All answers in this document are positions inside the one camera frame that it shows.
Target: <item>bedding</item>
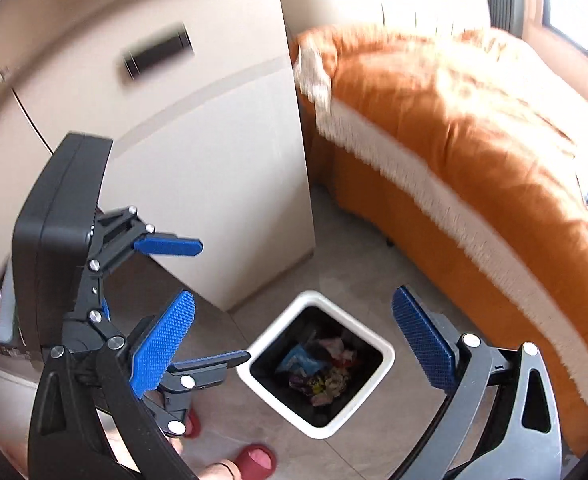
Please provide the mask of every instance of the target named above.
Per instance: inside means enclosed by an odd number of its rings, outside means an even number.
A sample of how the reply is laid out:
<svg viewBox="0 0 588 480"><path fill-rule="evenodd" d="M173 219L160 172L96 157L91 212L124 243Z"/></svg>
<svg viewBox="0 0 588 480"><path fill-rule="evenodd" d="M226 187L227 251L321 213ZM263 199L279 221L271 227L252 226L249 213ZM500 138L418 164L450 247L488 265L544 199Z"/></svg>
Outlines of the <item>bedding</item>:
<svg viewBox="0 0 588 480"><path fill-rule="evenodd" d="M581 456L588 103L495 29L322 27L298 37L293 59L314 123L310 181L392 238L493 345L538 345Z"/></svg>

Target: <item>blue gripper pad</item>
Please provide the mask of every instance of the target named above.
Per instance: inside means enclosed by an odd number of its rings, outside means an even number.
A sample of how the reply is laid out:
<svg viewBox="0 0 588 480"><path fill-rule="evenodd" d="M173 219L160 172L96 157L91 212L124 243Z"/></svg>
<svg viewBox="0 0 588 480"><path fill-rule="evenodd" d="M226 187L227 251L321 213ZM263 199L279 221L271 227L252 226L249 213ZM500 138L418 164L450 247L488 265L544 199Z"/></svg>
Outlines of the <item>blue gripper pad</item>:
<svg viewBox="0 0 588 480"><path fill-rule="evenodd" d="M171 358L191 326L196 305L194 297L183 290L159 318L152 321L146 337L132 350L132 375L129 383L141 399L155 390L171 363Z"/></svg>
<svg viewBox="0 0 588 480"><path fill-rule="evenodd" d="M109 315L109 305L107 304L107 300L105 298L103 298L100 302L100 306L102 307L102 311L105 314L105 317L111 321L111 316Z"/></svg>
<svg viewBox="0 0 588 480"><path fill-rule="evenodd" d="M134 242L136 251L142 254L168 254L170 256L196 256L203 244L195 238L178 238L174 235L147 235Z"/></svg>
<svg viewBox="0 0 588 480"><path fill-rule="evenodd" d="M394 293L392 312L434 388L453 393L456 361L452 349L405 286Z"/></svg>

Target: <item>trash can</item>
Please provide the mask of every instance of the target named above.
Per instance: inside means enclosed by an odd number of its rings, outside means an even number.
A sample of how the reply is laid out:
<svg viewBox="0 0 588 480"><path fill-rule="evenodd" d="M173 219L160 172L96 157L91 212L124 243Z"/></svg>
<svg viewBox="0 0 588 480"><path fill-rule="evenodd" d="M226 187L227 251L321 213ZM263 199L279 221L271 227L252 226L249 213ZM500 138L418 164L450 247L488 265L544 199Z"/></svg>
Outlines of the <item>trash can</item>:
<svg viewBox="0 0 588 480"><path fill-rule="evenodd" d="M288 373L277 370L296 347L310 340L340 338L355 351L343 392L330 404L312 405L293 389ZM311 438L328 438L354 414L394 363L394 348L319 292L299 296L248 348L251 359L238 375L261 399Z"/></svg>

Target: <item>black handle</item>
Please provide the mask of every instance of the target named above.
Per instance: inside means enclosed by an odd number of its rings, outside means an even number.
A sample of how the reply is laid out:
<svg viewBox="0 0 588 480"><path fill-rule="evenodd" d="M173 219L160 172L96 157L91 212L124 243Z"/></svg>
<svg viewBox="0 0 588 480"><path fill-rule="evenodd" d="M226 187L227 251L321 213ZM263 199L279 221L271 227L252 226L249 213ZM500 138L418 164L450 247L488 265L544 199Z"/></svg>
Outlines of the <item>black handle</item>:
<svg viewBox="0 0 588 480"><path fill-rule="evenodd" d="M136 79L146 70L151 69L160 62L180 54L181 52L193 53L194 49L189 41L187 30L181 25L164 39L148 46L144 50L125 55L125 67L132 79Z"/></svg>

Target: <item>cabinet door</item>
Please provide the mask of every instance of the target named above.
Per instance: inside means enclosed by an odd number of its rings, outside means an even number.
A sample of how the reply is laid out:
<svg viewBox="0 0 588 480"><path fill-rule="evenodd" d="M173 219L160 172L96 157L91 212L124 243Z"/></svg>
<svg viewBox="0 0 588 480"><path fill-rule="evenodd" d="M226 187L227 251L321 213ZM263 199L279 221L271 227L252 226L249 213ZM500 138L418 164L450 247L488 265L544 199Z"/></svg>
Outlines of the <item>cabinet door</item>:
<svg viewBox="0 0 588 480"><path fill-rule="evenodd" d="M0 105L0 271L20 209L50 156L13 94Z"/></svg>
<svg viewBox="0 0 588 480"><path fill-rule="evenodd" d="M293 84L287 67L184 108L107 164L101 207L200 238L199 256L157 260L222 310L314 248Z"/></svg>

